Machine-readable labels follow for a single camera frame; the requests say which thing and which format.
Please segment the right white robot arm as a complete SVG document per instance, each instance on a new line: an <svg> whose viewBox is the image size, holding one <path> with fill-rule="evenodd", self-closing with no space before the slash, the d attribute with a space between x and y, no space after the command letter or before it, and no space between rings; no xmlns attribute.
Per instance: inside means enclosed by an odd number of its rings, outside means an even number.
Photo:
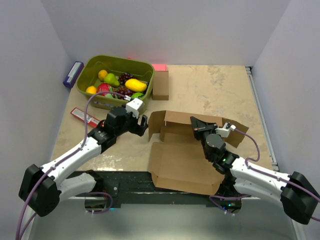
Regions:
<svg viewBox="0 0 320 240"><path fill-rule="evenodd" d="M300 224L319 221L313 214L320 203L320 195L302 173L269 170L258 166L256 159L243 158L227 150L224 139L233 131L242 133L229 122L218 127L216 123L194 116L190 117L190 121L193 135L201 142L205 158L217 172L224 175L222 189L230 201L257 197L282 205L285 214Z"/></svg>

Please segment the large cardboard box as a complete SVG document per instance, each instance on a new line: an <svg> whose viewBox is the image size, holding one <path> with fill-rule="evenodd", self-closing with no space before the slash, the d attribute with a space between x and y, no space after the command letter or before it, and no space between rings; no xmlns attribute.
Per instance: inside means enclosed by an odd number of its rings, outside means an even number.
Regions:
<svg viewBox="0 0 320 240"><path fill-rule="evenodd" d="M224 176L205 158L200 141L194 137L191 117L222 127L229 122L242 132L249 127L225 117L161 110L151 113L148 136L159 134L149 156L148 172L157 188L201 195L215 195Z"/></svg>

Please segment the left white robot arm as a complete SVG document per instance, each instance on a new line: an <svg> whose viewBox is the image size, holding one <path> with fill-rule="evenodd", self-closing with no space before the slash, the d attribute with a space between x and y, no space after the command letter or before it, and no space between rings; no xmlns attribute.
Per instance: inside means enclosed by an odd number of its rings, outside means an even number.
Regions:
<svg viewBox="0 0 320 240"><path fill-rule="evenodd" d="M93 171L76 177L70 175L87 161L112 147L126 132L143 136L148 128L146 115L124 107L112 108L74 148L44 164L32 164L23 176L18 196L40 217L51 213L60 202L77 195L90 193L99 196L104 190L103 180Z"/></svg>

